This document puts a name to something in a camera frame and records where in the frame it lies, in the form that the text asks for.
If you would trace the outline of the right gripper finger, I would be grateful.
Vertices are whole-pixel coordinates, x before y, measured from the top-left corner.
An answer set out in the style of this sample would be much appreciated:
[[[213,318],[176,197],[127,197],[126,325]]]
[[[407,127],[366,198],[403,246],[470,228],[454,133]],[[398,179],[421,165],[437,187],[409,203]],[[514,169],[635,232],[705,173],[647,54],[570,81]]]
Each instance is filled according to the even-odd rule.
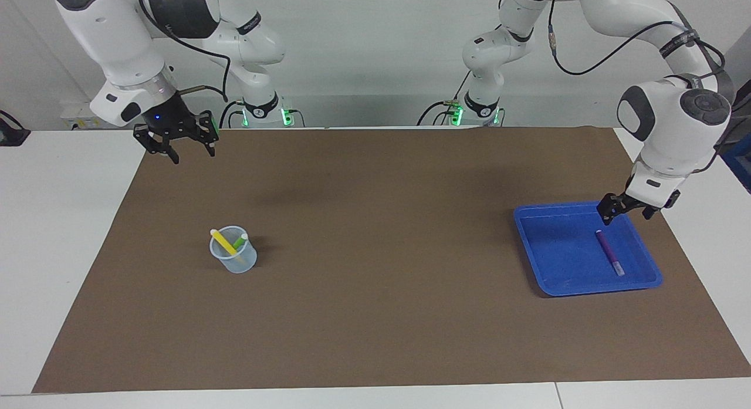
[[[216,126],[214,115],[210,110],[204,110],[194,115],[195,120],[195,138],[194,140],[203,144],[210,157],[216,155],[215,143],[218,141],[218,127]]]
[[[133,127],[133,137],[143,146],[146,152],[168,157],[175,165],[180,162],[179,155],[170,145],[170,139],[167,138],[158,141],[158,134],[153,133],[147,124],[135,124]]]

